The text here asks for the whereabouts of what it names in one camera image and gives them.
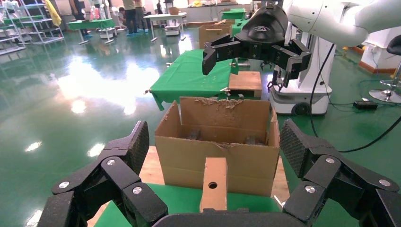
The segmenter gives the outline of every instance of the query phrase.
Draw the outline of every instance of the wooden platform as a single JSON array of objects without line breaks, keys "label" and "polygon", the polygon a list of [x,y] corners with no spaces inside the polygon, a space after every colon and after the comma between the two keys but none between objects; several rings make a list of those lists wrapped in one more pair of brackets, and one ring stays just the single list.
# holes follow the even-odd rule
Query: wooden platform
[{"label": "wooden platform", "polygon": [[[143,163],[139,177],[141,177],[142,182],[144,183],[164,184],[162,167],[160,165],[159,156],[155,146],[149,147],[149,151],[146,155],[146,159]],[[271,190],[271,196],[273,197],[274,195],[277,196],[281,202],[286,201],[289,198],[287,180],[281,157],[279,158],[279,162],[277,164],[276,176],[273,182],[273,189]],[[95,226],[97,220],[102,215],[107,205],[108,203],[104,204],[96,213],[96,215],[87,222],[88,227]]]},{"label": "wooden platform", "polygon": [[234,94],[243,94],[244,96],[251,97],[261,97],[261,73],[251,71],[241,71],[238,73],[238,75],[231,73],[228,89],[230,89],[230,93]]}]

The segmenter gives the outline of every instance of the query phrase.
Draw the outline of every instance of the bar stool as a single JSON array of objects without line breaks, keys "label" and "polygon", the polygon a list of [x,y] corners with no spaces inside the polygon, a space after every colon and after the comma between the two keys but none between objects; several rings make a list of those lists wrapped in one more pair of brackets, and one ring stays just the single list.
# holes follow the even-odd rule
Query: bar stool
[{"label": "bar stool", "polygon": [[[394,55],[401,55],[401,35],[392,39],[387,47],[387,52]],[[387,90],[371,90],[370,96],[380,101],[388,103],[401,103],[401,96],[395,92],[397,87],[401,87],[401,62],[395,72],[393,80],[381,80],[380,83],[389,86]]]}]

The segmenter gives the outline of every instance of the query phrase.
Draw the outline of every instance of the white table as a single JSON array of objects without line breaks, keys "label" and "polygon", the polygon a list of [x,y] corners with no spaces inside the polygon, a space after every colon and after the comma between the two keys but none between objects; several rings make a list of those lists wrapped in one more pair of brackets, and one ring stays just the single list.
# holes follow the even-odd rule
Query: white table
[{"label": "white table", "polygon": [[152,15],[147,15],[143,18],[149,18],[150,20],[150,28],[152,29],[152,37],[153,39],[151,42],[155,41],[157,37],[155,37],[155,32],[153,31],[153,21],[158,21],[158,20],[178,20],[181,19],[182,23],[180,24],[180,33],[181,33],[181,40],[185,39],[184,36],[184,19],[183,16],[185,16],[187,13],[178,13],[178,15],[170,15],[170,14],[152,14]]}]

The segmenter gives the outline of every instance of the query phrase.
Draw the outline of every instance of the silver screw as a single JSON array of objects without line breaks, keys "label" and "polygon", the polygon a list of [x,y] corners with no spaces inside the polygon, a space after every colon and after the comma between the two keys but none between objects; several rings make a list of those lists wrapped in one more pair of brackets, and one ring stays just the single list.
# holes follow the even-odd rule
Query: silver screw
[{"label": "silver screw", "polygon": [[109,166],[112,166],[114,163],[115,163],[114,159],[111,159],[111,160],[108,160],[108,161],[107,161],[107,164],[108,164]]},{"label": "silver screw", "polygon": [[334,163],[334,160],[333,160],[332,158],[326,158],[326,162],[328,162],[328,163],[330,163],[330,164],[333,164],[333,163]]},{"label": "silver screw", "polygon": [[135,187],[135,188],[132,190],[132,193],[134,193],[135,195],[138,195],[141,191],[142,191],[142,188],[141,188],[141,187]]},{"label": "silver screw", "polygon": [[381,183],[382,185],[387,186],[387,187],[391,185],[390,182],[388,182],[387,180],[384,180],[384,179],[379,180],[379,183]]},{"label": "silver screw", "polygon": [[61,184],[59,184],[59,188],[66,188],[70,183],[68,181],[64,181]]},{"label": "silver screw", "polygon": [[312,186],[306,186],[305,190],[309,193],[314,193],[316,191],[316,189]]}]

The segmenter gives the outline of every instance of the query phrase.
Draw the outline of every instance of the green table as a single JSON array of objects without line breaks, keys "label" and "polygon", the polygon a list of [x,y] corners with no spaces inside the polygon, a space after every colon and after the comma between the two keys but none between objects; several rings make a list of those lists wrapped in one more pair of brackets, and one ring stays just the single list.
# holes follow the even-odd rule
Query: green table
[{"label": "green table", "polygon": [[[32,19],[42,19],[42,16],[31,16]],[[30,17],[19,17],[19,18],[13,18],[13,19],[4,19],[4,24],[6,25],[12,25],[11,20],[14,22],[14,24],[19,27],[19,28],[24,28],[24,27],[32,27],[33,23],[28,23],[31,21]]]},{"label": "green table", "polygon": [[[104,20],[92,20],[92,21],[74,21],[74,22],[69,22],[67,23],[68,27],[71,30],[80,30],[80,29],[88,29],[88,28],[100,28],[100,29],[105,29],[106,30],[106,34],[107,34],[107,41],[105,42],[105,44],[109,44],[111,42],[113,42],[113,39],[109,38],[109,34],[107,29],[110,27],[115,27],[114,21],[113,19],[104,19]],[[79,45],[82,44],[86,44],[87,42],[89,42],[88,40],[84,40],[84,37],[82,37],[81,32],[79,33],[82,42],[79,43]]]},{"label": "green table", "polygon": [[88,29],[88,28],[101,28],[106,29],[108,27],[115,27],[113,19],[104,19],[104,20],[92,20],[88,22],[82,21],[74,21],[67,23],[68,27],[71,30],[80,30],[80,29]]},{"label": "green table", "polygon": [[222,90],[228,87],[230,73],[238,73],[238,67],[231,68],[235,60],[217,62],[207,76],[202,73],[202,60],[203,50],[185,51],[150,88],[160,110],[163,101],[178,102],[181,96],[226,97]]},{"label": "green table", "polygon": [[236,19],[235,24],[233,24],[233,36],[238,34],[242,30],[242,27],[248,23],[248,21],[248,19]]},{"label": "green table", "polygon": [[[202,198],[201,189],[182,188],[167,185],[148,184],[150,188],[167,204],[168,213],[196,213],[199,212],[199,203]],[[272,198],[229,193],[227,195],[228,210],[249,208],[252,212],[279,212]],[[95,227],[130,227],[131,225],[110,202]]]},{"label": "green table", "polygon": [[230,11],[223,11],[223,15],[221,19],[244,19],[245,18],[245,9],[231,9]]}]

